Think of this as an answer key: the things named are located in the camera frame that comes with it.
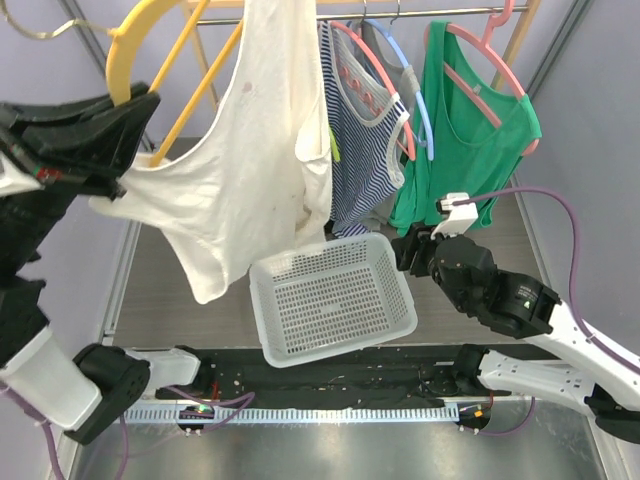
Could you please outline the yellow plastic hanger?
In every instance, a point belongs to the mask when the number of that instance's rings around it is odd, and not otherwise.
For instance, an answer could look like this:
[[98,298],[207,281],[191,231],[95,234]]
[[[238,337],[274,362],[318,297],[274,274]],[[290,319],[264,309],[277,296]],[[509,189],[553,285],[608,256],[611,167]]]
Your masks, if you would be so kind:
[[[122,23],[107,30],[111,46],[107,53],[105,80],[107,92],[119,106],[133,98],[131,85],[137,81],[149,84],[149,90],[166,98],[178,96],[180,114],[173,114],[174,123],[162,127],[166,136],[154,147],[149,166],[160,166],[197,108],[204,101],[213,112],[219,108],[221,95],[214,80],[231,57],[240,40],[243,21],[240,15],[232,24],[233,30],[213,61],[206,57],[199,28],[211,22],[203,16],[213,9],[241,9],[242,1],[139,1]],[[189,72],[177,64],[185,47],[191,46],[199,68],[199,83],[180,89],[178,84],[167,85],[179,74]]]

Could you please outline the lime green hanger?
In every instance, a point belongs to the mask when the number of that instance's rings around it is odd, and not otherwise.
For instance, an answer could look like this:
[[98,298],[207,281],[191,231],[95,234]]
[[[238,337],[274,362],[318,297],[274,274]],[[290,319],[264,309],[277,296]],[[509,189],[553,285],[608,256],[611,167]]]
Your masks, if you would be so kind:
[[339,147],[332,129],[329,129],[329,141],[330,141],[332,160],[335,163],[339,163],[341,161],[341,155],[340,155]]

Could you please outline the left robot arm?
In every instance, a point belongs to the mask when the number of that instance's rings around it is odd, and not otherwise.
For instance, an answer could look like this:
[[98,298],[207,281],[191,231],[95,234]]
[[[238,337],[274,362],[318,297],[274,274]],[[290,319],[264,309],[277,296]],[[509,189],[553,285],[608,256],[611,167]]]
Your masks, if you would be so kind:
[[99,96],[60,105],[1,106],[1,383],[81,445],[141,396],[179,386],[205,397],[213,375],[188,348],[125,350],[93,343],[66,354],[39,307],[41,280],[21,269],[79,196],[117,199],[159,95],[138,82],[117,103]]

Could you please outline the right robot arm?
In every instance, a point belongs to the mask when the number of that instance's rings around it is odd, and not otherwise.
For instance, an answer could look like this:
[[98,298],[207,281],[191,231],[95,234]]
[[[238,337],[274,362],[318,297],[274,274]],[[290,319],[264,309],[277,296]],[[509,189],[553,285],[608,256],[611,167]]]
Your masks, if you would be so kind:
[[391,245],[398,269],[431,278],[458,312],[566,364],[545,367],[466,344],[451,371],[457,391],[521,392],[573,409],[606,433],[638,443],[638,355],[578,323],[568,303],[537,279],[499,269],[488,249],[463,235],[434,235],[418,224]]

